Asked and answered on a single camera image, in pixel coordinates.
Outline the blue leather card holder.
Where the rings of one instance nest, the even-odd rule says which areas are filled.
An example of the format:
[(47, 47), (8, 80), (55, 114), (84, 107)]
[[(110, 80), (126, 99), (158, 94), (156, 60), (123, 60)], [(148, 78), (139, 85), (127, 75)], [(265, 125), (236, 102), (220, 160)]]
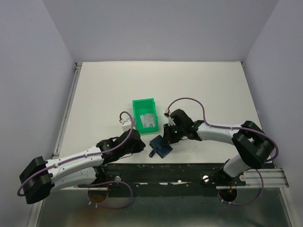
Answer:
[(170, 145), (163, 145), (162, 144), (163, 137), (161, 135), (156, 136), (152, 139), (149, 143), (152, 151), (149, 153), (149, 157), (152, 158), (156, 153), (161, 157), (166, 157), (173, 148)]

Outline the green plastic bin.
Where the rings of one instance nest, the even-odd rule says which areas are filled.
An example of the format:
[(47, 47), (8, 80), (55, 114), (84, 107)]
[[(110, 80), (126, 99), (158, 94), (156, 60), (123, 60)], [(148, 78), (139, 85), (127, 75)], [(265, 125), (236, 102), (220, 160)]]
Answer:
[(156, 105), (153, 98), (133, 100), (135, 128), (140, 134), (153, 133), (159, 130)]

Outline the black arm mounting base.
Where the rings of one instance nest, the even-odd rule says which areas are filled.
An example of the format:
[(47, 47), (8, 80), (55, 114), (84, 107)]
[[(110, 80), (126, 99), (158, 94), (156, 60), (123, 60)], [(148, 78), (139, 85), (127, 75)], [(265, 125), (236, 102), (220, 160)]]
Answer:
[(173, 197), (217, 195), (217, 189), (245, 186), (239, 176), (220, 177), (222, 163), (118, 164), (96, 167), (96, 180), (84, 185), (104, 190), (110, 197)]

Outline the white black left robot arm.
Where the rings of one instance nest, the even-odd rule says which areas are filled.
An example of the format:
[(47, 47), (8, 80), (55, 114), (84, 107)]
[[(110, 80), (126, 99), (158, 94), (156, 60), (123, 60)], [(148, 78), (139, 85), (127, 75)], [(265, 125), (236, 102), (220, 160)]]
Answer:
[(49, 160), (35, 157), (19, 176), (21, 186), (17, 195), (25, 197), (27, 204), (34, 204), (62, 188), (79, 184), (99, 187), (105, 175), (96, 170), (97, 167), (115, 162), (126, 154), (140, 153), (144, 148), (139, 132), (128, 130), (75, 155)]

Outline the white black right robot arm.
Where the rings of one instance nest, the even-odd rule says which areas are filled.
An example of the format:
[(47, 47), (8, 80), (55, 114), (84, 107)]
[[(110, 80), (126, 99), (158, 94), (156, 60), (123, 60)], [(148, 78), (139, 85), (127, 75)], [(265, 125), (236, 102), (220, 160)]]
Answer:
[(218, 181), (229, 185), (240, 173), (261, 169), (275, 149), (274, 142), (252, 121), (241, 125), (214, 126), (205, 120), (192, 121), (181, 109), (166, 110), (163, 145), (178, 143), (184, 137), (196, 141), (216, 141), (233, 145), (238, 154), (228, 159), (217, 174)]

